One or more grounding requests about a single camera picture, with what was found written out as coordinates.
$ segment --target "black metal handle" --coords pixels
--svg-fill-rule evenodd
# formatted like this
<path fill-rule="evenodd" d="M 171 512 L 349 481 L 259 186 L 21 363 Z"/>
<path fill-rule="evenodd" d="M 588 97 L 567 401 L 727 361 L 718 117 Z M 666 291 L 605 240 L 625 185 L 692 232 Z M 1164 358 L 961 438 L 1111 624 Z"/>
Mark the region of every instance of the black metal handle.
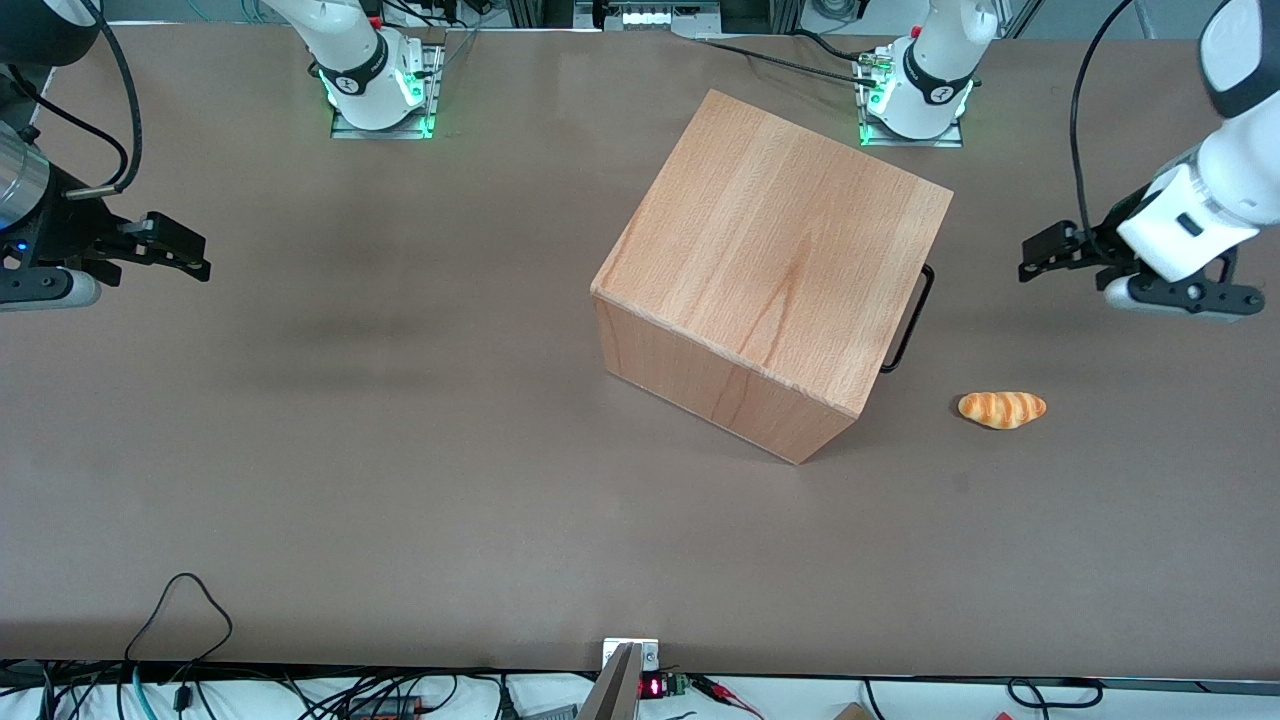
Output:
<path fill-rule="evenodd" d="M 906 343 L 911 342 L 911 333 L 915 332 L 915 323 L 920 319 L 920 311 L 924 310 L 924 301 L 929 299 L 929 288 L 933 287 L 933 268 L 928 263 L 920 268 L 920 274 L 924 275 L 924 288 L 920 290 L 920 299 L 915 301 L 915 310 L 911 311 L 911 319 L 906 322 L 906 329 L 902 331 L 902 340 L 897 343 L 897 352 L 893 354 L 893 360 L 888 365 L 881 365 L 881 373 L 892 373 L 897 369 L 897 364 L 902 361 L 902 354 L 906 352 Z"/>

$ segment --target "bread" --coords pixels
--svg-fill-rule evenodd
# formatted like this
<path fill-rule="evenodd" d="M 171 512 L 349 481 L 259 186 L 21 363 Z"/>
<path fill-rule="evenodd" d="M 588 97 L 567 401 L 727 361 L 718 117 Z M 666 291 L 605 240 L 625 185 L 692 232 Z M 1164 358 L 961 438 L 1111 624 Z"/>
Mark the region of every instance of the bread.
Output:
<path fill-rule="evenodd" d="M 957 409 L 974 423 L 1011 430 L 1039 418 L 1048 406 L 1029 392 L 970 392 L 960 398 Z"/>

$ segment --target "brown table surface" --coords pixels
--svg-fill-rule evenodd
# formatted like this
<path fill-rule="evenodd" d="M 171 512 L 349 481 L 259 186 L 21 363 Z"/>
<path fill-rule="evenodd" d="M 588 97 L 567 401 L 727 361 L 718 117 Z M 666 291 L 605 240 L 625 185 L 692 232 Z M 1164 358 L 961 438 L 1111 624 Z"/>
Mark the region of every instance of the brown table surface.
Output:
<path fill-rule="evenodd" d="M 707 671 L 1280 679 L 1280 310 L 1211 325 L 1111 310 L 1087 270 L 1016 281 L 1075 211 L 1082 44 L 992 46 L 964 150 L 870 150 L 955 191 L 936 295 L 792 468 L 607 375 L 588 284 L 709 88 L 854 143 L 847 86 L 664 33 L 492 33 L 436 140 L 348 142 L 287 28 L 119 36 L 146 152 L 111 206 L 205 233 L 214 279 L 127 266 L 91 309 L 0 319 L 0 656 L 118 657 L 193 570 L 236 618 L 224 660 L 581 669 L 643 634 Z M 1192 44 L 1096 63 L 1101 218 L 1216 119 Z M 119 88 L 100 44 L 52 97 L 124 138 Z M 951 413 L 975 389 L 1050 411 L 986 430 Z M 189 587 L 163 618 L 143 656 L 218 635 Z"/>

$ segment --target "white floor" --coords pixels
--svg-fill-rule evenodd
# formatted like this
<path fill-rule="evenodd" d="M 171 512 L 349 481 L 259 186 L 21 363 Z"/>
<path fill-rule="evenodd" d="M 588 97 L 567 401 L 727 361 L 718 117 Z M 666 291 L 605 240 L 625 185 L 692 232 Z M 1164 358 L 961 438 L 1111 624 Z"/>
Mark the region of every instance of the white floor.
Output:
<path fill-rule="evenodd" d="M 809 680 L 791 678 L 716 678 L 744 701 L 754 705 L 767 720 L 832 720 L 847 703 L 863 702 L 865 694 L 856 680 Z M 580 705 L 591 684 L 576 675 L 508 675 L 508 687 L 522 716 Z M 298 685 L 312 700 L 351 687 L 351 680 L 306 680 Z M 216 720 L 293 720 L 303 706 L 289 691 L 264 680 L 202 683 Z M 428 678 L 415 688 L 424 703 L 443 700 L 453 682 L 448 676 Z M 175 685 L 143 685 L 143 692 L 159 720 L 172 720 Z M 1019 707 L 1004 685 L 916 683 L 879 680 L 876 698 L 886 720 L 995 720 L 1007 712 L 1014 720 L 1042 720 L 1038 711 Z M 1050 701 L 1080 701 L 1092 691 L 1046 688 Z M 40 689 L 0 698 L 0 717 L 29 720 L 38 717 Z M 146 720 L 129 685 L 124 687 L 127 720 Z M 498 703 L 494 683 L 461 678 L 454 697 L 433 720 L 492 720 Z M 59 719 L 69 712 L 65 703 Z M 643 701 L 640 720 L 666 720 L 694 711 L 694 720 L 751 720 L 741 710 L 717 705 L 690 692 L 681 697 Z M 81 711 L 84 720 L 118 720 L 115 687 L 97 688 Z M 196 698 L 186 720 L 206 720 L 209 715 Z M 1231 696 L 1156 691 L 1106 691 L 1102 702 L 1088 710 L 1053 710 L 1052 720 L 1272 720 L 1280 717 L 1280 697 Z"/>

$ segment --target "wooden cube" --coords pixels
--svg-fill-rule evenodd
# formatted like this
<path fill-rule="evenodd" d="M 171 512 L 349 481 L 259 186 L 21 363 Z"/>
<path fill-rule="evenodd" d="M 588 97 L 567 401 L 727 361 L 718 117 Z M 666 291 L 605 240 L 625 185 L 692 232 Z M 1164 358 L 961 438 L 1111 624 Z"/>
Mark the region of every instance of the wooden cube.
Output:
<path fill-rule="evenodd" d="M 605 365 L 801 462 L 861 413 L 950 201 L 712 91 L 591 283 Z"/>

